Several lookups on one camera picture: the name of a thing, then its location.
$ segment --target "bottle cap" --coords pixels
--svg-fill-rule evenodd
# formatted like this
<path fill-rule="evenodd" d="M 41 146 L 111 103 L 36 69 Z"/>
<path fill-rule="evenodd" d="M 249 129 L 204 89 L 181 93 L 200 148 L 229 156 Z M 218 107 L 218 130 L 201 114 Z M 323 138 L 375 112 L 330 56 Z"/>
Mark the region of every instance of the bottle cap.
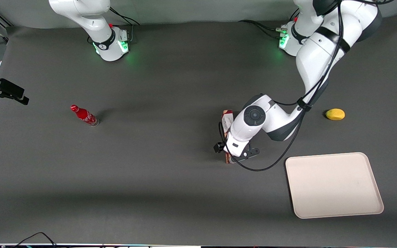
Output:
<path fill-rule="evenodd" d="M 76 105 L 71 105 L 70 109 L 71 109 L 71 111 L 73 111 L 73 112 L 79 111 L 79 107 L 77 107 Z"/>

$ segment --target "green led light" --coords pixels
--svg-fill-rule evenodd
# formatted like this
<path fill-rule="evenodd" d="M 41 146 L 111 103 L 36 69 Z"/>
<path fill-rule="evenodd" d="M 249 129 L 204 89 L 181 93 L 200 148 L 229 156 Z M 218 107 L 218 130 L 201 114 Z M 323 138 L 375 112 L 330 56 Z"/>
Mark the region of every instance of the green led light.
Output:
<path fill-rule="evenodd" d="M 96 47 L 96 45 L 94 44 L 94 42 L 93 42 L 93 46 L 94 46 L 94 49 L 96 49 L 96 53 L 99 54 L 98 48 Z"/>
<path fill-rule="evenodd" d="M 289 35 L 286 34 L 284 37 L 282 37 L 282 41 L 280 41 L 280 47 L 284 49 L 287 45 L 288 40 L 289 40 Z"/>
<path fill-rule="evenodd" d="M 117 44 L 119 44 L 120 49 L 122 50 L 123 53 L 128 52 L 128 43 L 125 41 L 117 41 Z"/>

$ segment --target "black band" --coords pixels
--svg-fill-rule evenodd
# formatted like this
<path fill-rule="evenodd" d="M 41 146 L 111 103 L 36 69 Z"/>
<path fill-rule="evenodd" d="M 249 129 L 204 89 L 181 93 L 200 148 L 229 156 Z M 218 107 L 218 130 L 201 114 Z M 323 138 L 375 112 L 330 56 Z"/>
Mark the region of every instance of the black band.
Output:
<path fill-rule="evenodd" d="M 108 50 L 110 45 L 113 44 L 114 40 L 115 40 L 115 31 L 111 30 L 111 36 L 110 36 L 109 39 L 107 39 L 104 42 L 95 42 L 95 41 L 93 41 L 93 43 L 101 50 Z"/>
<path fill-rule="evenodd" d="M 339 35 L 336 33 L 333 33 L 331 30 L 325 27 L 319 27 L 316 31 L 316 33 L 322 34 L 329 40 L 331 40 L 333 43 L 338 44 L 339 41 Z M 350 51 L 350 45 L 342 39 L 341 42 L 339 43 L 339 47 L 344 51 L 344 53 L 347 53 Z"/>
<path fill-rule="evenodd" d="M 292 25 L 292 28 L 290 29 L 292 36 L 295 37 L 299 44 L 303 44 L 303 40 L 307 40 L 309 37 L 303 36 L 301 34 L 299 34 L 296 30 L 295 30 L 295 24 Z"/>
<path fill-rule="evenodd" d="M 298 99 L 298 101 L 296 101 L 296 103 L 298 103 L 298 106 L 306 112 L 309 112 L 312 109 L 312 105 L 305 103 L 303 101 L 303 98 Z"/>

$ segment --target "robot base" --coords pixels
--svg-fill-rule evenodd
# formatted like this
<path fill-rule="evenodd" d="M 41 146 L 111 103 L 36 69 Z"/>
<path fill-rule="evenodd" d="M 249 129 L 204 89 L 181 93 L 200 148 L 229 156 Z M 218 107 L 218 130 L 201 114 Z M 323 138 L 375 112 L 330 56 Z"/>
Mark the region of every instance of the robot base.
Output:
<path fill-rule="evenodd" d="M 126 30 L 118 27 L 112 27 L 115 32 L 115 41 L 110 45 L 108 50 L 101 50 L 94 45 L 96 53 L 101 56 L 104 61 L 117 61 L 129 51 L 128 34 Z"/>

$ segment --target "wall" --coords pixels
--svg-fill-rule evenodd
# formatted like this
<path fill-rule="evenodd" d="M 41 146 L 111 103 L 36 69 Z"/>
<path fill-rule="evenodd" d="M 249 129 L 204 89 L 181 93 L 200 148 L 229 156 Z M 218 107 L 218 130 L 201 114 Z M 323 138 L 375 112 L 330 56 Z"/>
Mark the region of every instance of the wall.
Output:
<path fill-rule="evenodd" d="M 284 20 L 296 10 L 293 0 L 111 0 L 111 6 L 140 23 Z M 397 0 L 381 6 L 381 12 L 384 16 L 396 15 Z M 15 25 L 77 27 L 53 12 L 48 0 L 0 0 L 0 13 Z M 111 12 L 105 18 L 114 24 L 123 23 Z"/>

